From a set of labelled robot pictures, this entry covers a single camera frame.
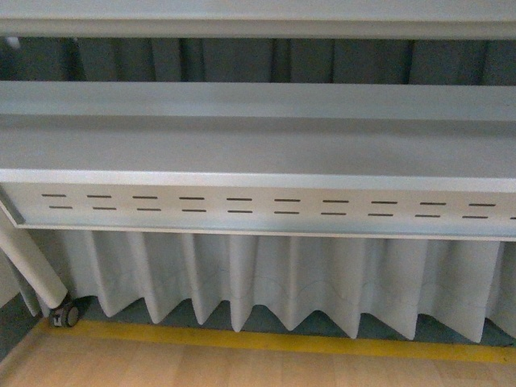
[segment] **caster wheel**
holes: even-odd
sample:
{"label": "caster wheel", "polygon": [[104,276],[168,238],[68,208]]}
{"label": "caster wheel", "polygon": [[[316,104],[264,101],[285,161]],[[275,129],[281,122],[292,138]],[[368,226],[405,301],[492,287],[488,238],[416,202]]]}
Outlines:
{"label": "caster wheel", "polygon": [[73,302],[68,302],[50,312],[48,317],[51,327],[71,328],[79,319],[79,309]]}

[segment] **yellow floor stripe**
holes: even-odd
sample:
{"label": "yellow floor stripe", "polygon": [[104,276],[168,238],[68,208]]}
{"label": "yellow floor stripe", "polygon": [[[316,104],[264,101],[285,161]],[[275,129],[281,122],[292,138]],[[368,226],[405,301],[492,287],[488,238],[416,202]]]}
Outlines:
{"label": "yellow floor stripe", "polygon": [[511,347],[342,339],[273,333],[236,333],[233,331],[87,320],[80,321],[72,329],[51,328],[47,320],[42,320],[35,329],[50,335],[85,336],[97,339],[122,339],[150,343],[516,364],[516,348]]}

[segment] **shelf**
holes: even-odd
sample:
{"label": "shelf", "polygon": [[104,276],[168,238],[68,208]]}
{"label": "shelf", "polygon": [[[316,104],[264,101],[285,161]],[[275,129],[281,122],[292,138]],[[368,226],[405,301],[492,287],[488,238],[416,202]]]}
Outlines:
{"label": "shelf", "polygon": [[4,0],[0,34],[90,37],[514,39],[514,0]]}
{"label": "shelf", "polygon": [[2,203],[20,228],[516,240],[514,91],[3,82]]}

